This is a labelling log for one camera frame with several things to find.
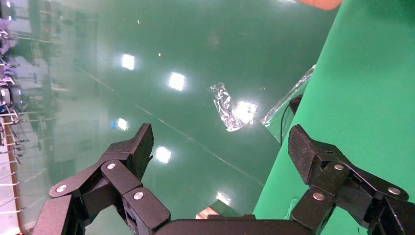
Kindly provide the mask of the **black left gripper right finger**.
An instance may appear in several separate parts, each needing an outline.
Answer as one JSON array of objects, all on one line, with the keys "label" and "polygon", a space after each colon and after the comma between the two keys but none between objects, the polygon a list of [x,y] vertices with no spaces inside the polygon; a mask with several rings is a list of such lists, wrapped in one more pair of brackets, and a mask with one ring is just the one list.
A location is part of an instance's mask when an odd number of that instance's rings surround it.
[{"label": "black left gripper right finger", "polygon": [[308,190],[290,220],[319,235],[336,208],[347,211],[369,235],[412,235],[415,205],[408,193],[356,167],[336,146],[312,139],[301,125],[288,137],[288,154]]}]

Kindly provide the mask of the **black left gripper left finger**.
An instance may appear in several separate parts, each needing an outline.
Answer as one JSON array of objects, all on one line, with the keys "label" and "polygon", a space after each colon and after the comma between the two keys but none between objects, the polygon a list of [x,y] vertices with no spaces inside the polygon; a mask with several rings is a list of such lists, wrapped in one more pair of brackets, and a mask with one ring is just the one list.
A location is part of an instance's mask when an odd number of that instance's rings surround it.
[{"label": "black left gripper left finger", "polygon": [[113,207],[135,235],[153,235],[170,220],[169,210],[143,186],[152,158],[152,126],[112,143],[96,163],[49,190],[35,235],[83,235],[97,215]]}]

